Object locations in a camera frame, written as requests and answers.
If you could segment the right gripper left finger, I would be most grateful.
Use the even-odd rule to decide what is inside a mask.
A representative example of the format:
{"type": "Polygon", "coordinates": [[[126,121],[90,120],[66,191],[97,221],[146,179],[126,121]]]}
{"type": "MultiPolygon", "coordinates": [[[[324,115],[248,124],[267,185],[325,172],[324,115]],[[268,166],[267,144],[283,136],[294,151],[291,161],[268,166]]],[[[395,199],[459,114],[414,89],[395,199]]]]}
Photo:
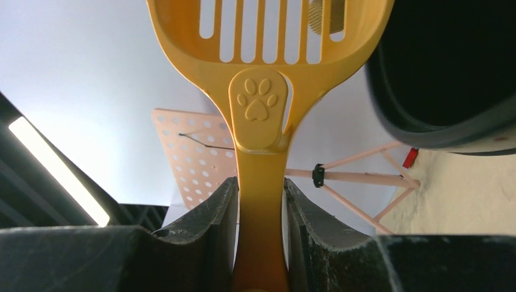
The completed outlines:
{"type": "Polygon", "coordinates": [[[238,182],[155,232],[139,226],[1,231],[2,291],[229,291],[238,182]]]}

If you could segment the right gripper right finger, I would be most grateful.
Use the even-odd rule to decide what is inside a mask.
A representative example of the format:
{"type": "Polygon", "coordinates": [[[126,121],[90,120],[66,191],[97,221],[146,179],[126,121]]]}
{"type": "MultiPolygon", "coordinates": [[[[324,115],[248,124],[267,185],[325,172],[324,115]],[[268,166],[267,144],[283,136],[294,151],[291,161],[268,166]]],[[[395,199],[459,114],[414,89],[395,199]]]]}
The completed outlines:
{"type": "Polygon", "coordinates": [[[284,182],[291,291],[514,291],[515,237],[378,235],[340,222],[284,182]]]}

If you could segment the yellow slotted scoop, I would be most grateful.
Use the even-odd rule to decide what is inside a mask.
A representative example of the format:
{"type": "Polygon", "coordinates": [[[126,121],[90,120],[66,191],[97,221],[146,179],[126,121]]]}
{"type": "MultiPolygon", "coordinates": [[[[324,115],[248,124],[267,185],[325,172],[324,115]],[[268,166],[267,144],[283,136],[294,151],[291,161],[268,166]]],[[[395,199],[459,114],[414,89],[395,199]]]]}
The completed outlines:
{"type": "Polygon", "coordinates": [[[322,3],[320,61],[307,61],[309,2],[301,4],[299,57],[288,63],[288,4],[280,1],[277,58],[263,60],[265,2],[257,3],[252,61],[242,59],[243,1],[234,12],[234,55],[220,58],[221,1],[214,4],[214,32],[199,33],[200,1],[149,1],[158,42],[172,66],[206,94],[228,125],[235,144],[240,191],[240,228],[232,291],[288,291],[282,241],[282,196],[288,152],[307,113],[368,60],[384,32],[393,1],[346,1],[344,36],[330,37],[335,4],[322,3]]]}

